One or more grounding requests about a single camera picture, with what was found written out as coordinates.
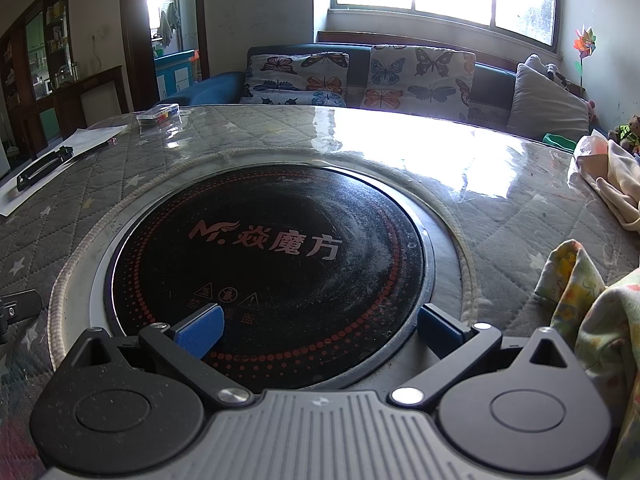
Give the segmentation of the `black round induction cooktop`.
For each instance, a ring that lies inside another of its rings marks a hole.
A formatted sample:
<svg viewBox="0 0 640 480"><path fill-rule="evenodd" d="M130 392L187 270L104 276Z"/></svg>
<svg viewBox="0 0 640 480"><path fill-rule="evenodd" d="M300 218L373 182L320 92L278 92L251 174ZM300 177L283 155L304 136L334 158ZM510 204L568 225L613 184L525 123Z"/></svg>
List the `black round induction cooktop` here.
<svg viewBox="0 0 640 480"><path fill-rule="evenodd" d="M434 281L408 200L359 174L267 165L149 206L116 246L104 304L127 336L218 304L213 370L254 392L341 388L406 342Z"/></svg>

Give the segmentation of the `dark wooden cabinet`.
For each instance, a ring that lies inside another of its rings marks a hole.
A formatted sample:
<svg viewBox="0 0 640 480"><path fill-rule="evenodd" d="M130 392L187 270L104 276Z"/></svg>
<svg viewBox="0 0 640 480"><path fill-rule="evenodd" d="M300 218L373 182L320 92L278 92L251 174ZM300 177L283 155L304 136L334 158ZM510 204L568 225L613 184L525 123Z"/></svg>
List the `dark wooden cabinet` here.
<svg viewBox="0 0 640 480"><path fill-rule="evenodd" d="M84 75L75 62L68 0L36 0L1 36L1 144L10 168L97 122L88 99L100 94L106 117L128 112L119 65Z"/></svg>

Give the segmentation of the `blue sofa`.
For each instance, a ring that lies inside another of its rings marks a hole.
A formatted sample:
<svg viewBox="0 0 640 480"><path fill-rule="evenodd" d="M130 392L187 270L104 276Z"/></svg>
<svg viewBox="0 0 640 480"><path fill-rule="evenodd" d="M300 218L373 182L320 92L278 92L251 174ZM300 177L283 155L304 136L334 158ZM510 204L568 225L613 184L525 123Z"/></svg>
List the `blue sofa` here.
<svg viewBox="0 0 640 480"><path fill-rule="evenodd" d="M355 46L354 44L301 44L300 46L275 46L250 49L247 53L247 64L255 54L313 54L326 51L343 52L349 55L347 74L346 106L362 108L364 90L367 87L371 50L375 46ZM570 92L566 80L553 64L544 64L537 55L529 55L523 64L547 76L565 90ZM245 81L244 72L223 73L194 84L169 97L169 102L182 106L208 104L241 104L241 93ZM516 72L498 70L478 62L476 58L473 85L470 96L468 124L488 129L506 131L512 107ZM594 114L593 102L583 100L588 106L589 134L598 123Z"/></svg>

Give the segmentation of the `green plastic basin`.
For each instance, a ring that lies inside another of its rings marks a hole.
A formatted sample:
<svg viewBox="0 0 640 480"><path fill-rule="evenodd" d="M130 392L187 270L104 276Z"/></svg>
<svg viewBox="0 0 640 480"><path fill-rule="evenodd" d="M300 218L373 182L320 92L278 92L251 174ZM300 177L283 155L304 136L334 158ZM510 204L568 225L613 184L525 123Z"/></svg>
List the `green plastic basin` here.
<svg viewBox="0 0 640 480"><path fill-rule="evenodd" d="M542 143L567 153L574 153L577 146L576 141L554 133L546 133Z"/></svg>

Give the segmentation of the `colourful patterned baby garment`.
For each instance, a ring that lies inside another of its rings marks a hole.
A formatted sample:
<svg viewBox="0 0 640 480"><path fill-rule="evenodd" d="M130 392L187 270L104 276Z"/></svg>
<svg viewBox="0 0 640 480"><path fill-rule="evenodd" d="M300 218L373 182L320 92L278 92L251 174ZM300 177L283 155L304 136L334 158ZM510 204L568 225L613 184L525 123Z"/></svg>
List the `colourful patterned baby garment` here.
<svg viewBox="0 0 640 480"><path fill-rule="evenodd" d="M573 349L620 430L610 479L639 477L639 271L607 285L577 240L550 254L535 296L551 304L554 328Z"/></svg>

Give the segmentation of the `grey plain pillow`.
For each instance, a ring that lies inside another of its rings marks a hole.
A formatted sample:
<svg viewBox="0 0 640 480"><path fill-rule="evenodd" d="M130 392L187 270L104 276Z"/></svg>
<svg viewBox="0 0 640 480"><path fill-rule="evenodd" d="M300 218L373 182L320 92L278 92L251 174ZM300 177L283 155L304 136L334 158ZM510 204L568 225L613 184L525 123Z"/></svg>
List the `grey plain pillow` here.
<svg viewBox="0 0 640 480"><path fill-rule="evenodd" d="M588 106L547 76L521 63L506 130L534 140L552 133L578 141L589 132Z"/></svg>

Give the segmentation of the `cream beige crumpled garment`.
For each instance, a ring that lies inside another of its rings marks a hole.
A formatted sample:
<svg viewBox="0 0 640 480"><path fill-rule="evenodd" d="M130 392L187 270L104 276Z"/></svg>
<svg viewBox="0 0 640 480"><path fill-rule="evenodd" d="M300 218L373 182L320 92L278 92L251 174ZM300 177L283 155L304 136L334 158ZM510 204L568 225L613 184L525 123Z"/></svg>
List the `cream beige crumpled garment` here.
<svg viewBox="0 0 640 480"><path fill-rule="evenodd" d="M582 136L573 153L578 174L604 201L623 229L639 232L639 163L596 130Z"/></svg>

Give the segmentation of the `right butterfly print cushion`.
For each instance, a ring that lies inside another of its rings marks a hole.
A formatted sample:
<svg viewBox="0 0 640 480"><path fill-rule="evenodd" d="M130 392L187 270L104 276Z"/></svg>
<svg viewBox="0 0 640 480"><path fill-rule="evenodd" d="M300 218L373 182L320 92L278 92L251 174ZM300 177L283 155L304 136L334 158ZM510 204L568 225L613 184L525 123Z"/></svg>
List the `right butterfly print cushion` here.
<svg viewBox="0 0 640 480"><path fill-rule="evenodd" d="M382 44L371 50L360 106L466 122L476 55L472 52Z"/></svg>

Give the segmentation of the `white paper sheet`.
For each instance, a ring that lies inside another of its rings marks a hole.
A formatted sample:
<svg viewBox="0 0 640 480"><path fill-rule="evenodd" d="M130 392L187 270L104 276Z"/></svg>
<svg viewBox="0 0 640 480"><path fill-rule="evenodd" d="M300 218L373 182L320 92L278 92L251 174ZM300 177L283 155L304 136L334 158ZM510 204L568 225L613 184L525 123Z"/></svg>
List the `white paper sheet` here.
<svg viewBox="0 0 640 480"><path fill-rule="evenodd" d="M54 177L70 168L74 162L105 148L126 126L105 127L95 129L78 129L59 146L20 171L1 187L1 214L10 214L30 196L49 183Z"/></svg>

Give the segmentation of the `butterfly print cushion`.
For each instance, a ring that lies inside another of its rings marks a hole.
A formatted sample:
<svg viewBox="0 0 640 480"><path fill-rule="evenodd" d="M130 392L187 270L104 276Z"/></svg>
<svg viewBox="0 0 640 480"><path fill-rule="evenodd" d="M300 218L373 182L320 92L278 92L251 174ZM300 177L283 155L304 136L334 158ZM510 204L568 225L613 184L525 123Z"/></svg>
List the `butterfly print cushion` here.
<svg viewBox="0 0 640 480"><path fill-rule="evenodd" d="M360 106L466 122L476 55L472 52L382 44L371 50Z"/></svg>
<svg viewBox="0 0 640 480"><path fill-rule="evenodd" d="M349 55L255 54L250 57L241 104L346 106Z"/></svg>

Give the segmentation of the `left butterfly print cushion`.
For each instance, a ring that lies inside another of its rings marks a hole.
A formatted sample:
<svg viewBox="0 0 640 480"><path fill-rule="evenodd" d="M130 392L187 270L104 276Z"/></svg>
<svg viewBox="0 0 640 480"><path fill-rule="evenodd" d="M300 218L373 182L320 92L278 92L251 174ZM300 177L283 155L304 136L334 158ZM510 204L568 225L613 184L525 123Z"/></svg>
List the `left butterfly print cushion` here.
<svg viewBox="0 0 640 480"><path fill-rule="evenodd" d="M255 54L250 57L241 104L346 106L349 55Z"/></svg>

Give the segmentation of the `teddy bear plush toy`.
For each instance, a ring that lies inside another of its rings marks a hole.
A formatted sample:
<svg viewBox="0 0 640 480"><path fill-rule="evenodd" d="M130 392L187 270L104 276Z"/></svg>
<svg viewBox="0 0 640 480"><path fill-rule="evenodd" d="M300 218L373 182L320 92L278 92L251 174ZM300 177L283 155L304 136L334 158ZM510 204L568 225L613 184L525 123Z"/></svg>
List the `teddy bear plush toy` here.
<svg viewBox="0 0 640 480"><path fill-rule="evenodd" d="M614 129L617 143L630 154L638 154L640 151L640 117L634 115L626 125L620 125Z"/></svg>

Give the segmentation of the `blue white cabinet beyond door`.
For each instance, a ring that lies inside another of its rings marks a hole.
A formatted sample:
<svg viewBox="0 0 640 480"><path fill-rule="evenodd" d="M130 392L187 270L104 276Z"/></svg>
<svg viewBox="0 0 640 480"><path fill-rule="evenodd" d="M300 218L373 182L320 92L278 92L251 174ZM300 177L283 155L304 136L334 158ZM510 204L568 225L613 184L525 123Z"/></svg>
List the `blue white cabinet beyond door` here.
<svg viewBox="0 0 640 480"><path fill-rule="evenodd" d="M194 84L194 63L197 60L197 50L165 54L154 60L158 95L162 100Z"/></svg>

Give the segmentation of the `colourful pinwheel toy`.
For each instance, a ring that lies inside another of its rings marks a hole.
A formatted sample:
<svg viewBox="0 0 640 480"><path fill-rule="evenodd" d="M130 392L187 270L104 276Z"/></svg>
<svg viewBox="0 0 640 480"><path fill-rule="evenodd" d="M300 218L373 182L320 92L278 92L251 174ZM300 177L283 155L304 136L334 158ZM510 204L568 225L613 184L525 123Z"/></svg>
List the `colourful pinwheel toy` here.
<svg viewBox="0 0 640 480"><path fill-rule="evenodd" d="M583 27L576 32L573 44L578 52L577 69L579 75L579 85L584 86L584 59L593 55L597 49L597 36L591 27Z"/></svg>

